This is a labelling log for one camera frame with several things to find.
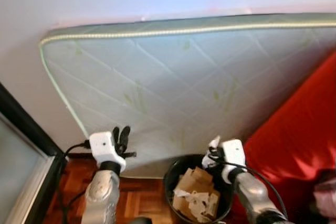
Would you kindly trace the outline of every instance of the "black frame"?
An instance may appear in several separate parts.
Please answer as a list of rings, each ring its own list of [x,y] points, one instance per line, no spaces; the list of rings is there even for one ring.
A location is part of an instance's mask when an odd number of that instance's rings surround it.
[[[22,108],[1,83],[0,112],[47,156],[55,156],[25,221],[25,224],[42,223],[56,190],[57,174],[60,169],[62,170],[62,168],[64,168],[64,152],[53,142],[48,134]]]

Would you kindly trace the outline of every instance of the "trash bin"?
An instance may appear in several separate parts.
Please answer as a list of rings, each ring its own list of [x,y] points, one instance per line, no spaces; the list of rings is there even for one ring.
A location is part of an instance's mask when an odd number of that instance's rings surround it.
[[[179,182],[180,175],[184,175],[188,168],[194,169],[196,166],[202,168],[202,158],[204,155],[188,155],[178,158],[169,168],[163,179],[166,200],[174,213],[187,223],[196,223],[179,213],[173,208],[172,202],[174,197],[174,189]],[[226,184],[221,176],[220,169],[207,170],[213,176],[214,188],[220,192],[220,199],[217,210],[217,218],[214,221],[208,222],[218,223],[224,219],[231,210],[233,202],[233,187]]]

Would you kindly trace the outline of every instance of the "mattress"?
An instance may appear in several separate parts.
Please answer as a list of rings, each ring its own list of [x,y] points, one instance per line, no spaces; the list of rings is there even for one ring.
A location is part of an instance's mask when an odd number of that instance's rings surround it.
[[[246,140],[335,49],[336,14],[70,27],[39,46],[83,134],[131,126],[122,175],[160,178],[217,135]]]

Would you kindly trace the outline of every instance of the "parquet floor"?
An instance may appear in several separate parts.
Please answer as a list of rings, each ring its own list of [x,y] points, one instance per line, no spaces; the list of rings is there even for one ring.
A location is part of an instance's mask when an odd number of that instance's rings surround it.
[[[85,190],[96,171],[96,163],[87,159],[72,159],[60,181],[64,203]],[[80,224],[85,209],[84,196],[79,198],[68,214],[70,224]],[[165,202],[163,183],[159,179],[127,179],[120,181],[120,198],[117,206],[117,224],[128,224],[134,217],[152,218],[153,224],[180,223]],[[44,224],[61,224],[62,212],[53,196]]]

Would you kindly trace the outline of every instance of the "cardboard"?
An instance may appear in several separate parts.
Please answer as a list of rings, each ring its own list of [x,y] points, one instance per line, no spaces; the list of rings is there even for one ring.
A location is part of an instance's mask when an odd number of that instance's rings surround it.
[[[204,212],[203,216],[204,218],[214,220],[217,214],[220,193],[214,190],[212,179],[213,177],[211,174],[199,167],[194,170],[189,168],[175,188],[175,191],[182,196],[178,197],[175,193],[173,207],[191,221],[198,222],[197,217],[192,214],[190,207],[197,207],[197,204],[195,203],[198,201],[200,204],[198,197],[207,193],[206,195],[208,195],[209,204],[207,204],[207,210]]]

